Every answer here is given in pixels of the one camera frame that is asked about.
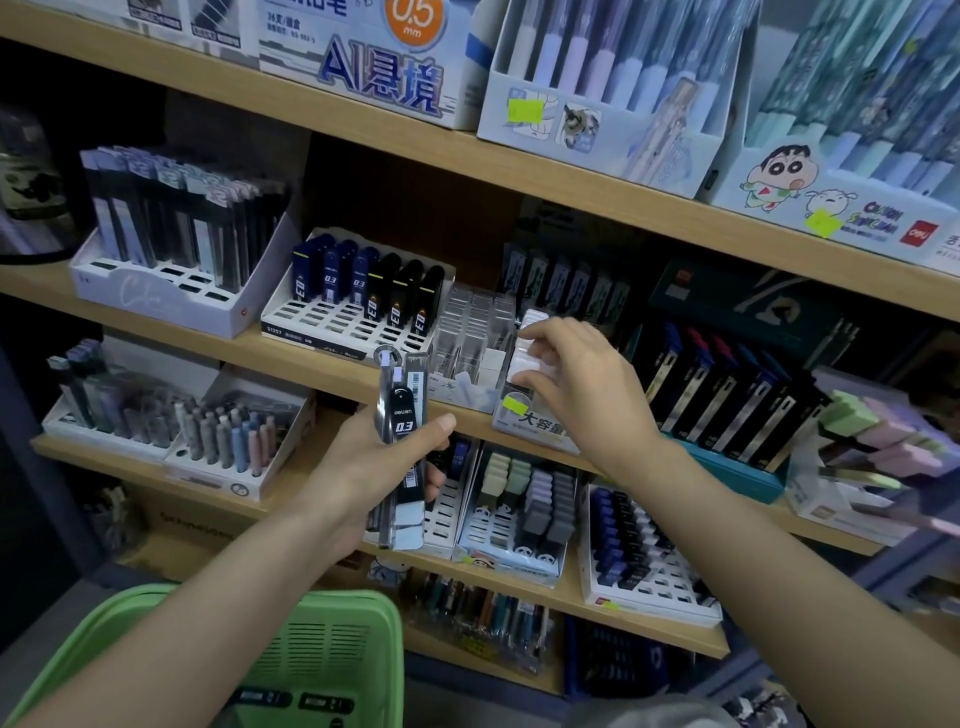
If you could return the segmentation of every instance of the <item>forearm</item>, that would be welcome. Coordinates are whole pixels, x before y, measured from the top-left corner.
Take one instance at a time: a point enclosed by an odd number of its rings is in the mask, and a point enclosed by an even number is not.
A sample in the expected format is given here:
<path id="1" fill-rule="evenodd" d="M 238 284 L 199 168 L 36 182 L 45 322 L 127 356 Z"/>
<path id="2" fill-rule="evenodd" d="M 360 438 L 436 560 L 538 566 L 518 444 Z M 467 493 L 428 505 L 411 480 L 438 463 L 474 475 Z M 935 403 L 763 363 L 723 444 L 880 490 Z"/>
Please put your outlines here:
<path id="1" fill-rule="evenodd" d="M 818 725 L 899 728 L 956 719 L 960 660 L 743 502 L 679 446 L 657 443 L 618 479 Z"/>
<path id="2" fill-rule="evenodd" d="M 330 566 L 318 510 L 247 531 L 21 725 L 208 725 Z"/>

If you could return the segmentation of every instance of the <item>cartoon boy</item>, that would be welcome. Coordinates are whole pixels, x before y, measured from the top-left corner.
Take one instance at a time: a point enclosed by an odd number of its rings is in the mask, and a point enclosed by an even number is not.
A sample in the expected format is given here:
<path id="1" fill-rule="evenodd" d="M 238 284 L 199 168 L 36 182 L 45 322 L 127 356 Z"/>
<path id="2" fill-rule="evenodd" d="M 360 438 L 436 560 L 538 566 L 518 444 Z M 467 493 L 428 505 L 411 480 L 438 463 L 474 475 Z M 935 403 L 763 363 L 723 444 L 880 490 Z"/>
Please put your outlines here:
<path id="1" fill-rule="evenodd" d="M 800 197 L 800 191 L 817 179 L 820 168 L 810 159 L 810 148 L 805 144 L 787 144 L 778 147 L 750 170 L 740 189 L 750 192 L 747 207 L 762 207 L 770 212 L 777 205 Z"/>

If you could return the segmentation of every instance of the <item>plastic basket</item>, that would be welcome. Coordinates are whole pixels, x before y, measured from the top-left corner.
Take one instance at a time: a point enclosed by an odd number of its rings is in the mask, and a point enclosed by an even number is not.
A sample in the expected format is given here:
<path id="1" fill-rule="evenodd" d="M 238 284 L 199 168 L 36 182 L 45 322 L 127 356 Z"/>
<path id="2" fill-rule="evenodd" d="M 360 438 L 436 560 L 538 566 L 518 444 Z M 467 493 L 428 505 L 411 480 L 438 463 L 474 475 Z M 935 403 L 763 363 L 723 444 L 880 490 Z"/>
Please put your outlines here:
<path id="1" fill-rule="evenodd" d="M 39 674 L 6 725 L 15 724 L 174 589 L 176 585 L 163 584 L 129 589 L 91 612 Z M 403 724 L 399 612 L 376 592 L 311 592 L 256 661 L 244 685 L 294 694 L 285 709 L 237 706 L 245 728 L 316 728 L 336 717 L 345 728 L 399 728 Z M 348 698 L 354 708 L 345 716 L 302 710 L 304 693 Z"/>

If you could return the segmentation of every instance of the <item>neon green price tag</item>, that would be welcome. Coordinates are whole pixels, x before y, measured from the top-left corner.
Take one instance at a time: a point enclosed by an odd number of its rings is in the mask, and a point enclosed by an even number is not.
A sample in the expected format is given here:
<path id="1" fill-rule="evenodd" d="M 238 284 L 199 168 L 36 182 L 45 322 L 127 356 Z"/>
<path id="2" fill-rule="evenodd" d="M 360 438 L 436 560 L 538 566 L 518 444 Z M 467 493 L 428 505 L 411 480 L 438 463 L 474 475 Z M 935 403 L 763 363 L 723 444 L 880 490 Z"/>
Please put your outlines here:
<path id="1" fill-rule="evenodd" d="M 818 209 L 808 218 L 806 226 L 820 237 L 830 237 L 843 227 L 843 223 L 824 209 Z"/>
<path id="2" fill-rule="evenodd" d="M 521 401 L 517 401 L 512 397 L 503 398 L 503 406 L 520 417 L 523 417 L 523 415 L 527 413 L 527 410 L 530 409 L 530 407 L 528 407 L 526 404 Z"/>
<path id="3" fill-rule="evenodd" d="M 515 124 L 541 124 L 543 99 L 511 99 L 507 102 L 507 121 Z"/>

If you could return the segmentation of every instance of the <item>fingernail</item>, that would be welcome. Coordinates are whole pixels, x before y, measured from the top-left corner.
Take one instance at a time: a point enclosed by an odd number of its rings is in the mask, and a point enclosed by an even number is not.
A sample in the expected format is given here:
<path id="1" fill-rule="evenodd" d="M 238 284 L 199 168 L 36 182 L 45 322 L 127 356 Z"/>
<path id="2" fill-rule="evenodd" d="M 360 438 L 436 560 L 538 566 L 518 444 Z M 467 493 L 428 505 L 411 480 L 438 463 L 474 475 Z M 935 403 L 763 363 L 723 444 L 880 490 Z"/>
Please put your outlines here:
<path id="1" fill-rule="evenodd" d="M 457 426 L 457 418 L 449 412 L 437 418 L 437 422 L 440 424 L 440 428 L 447 435 L 453 432 L 453 428 Z"/>

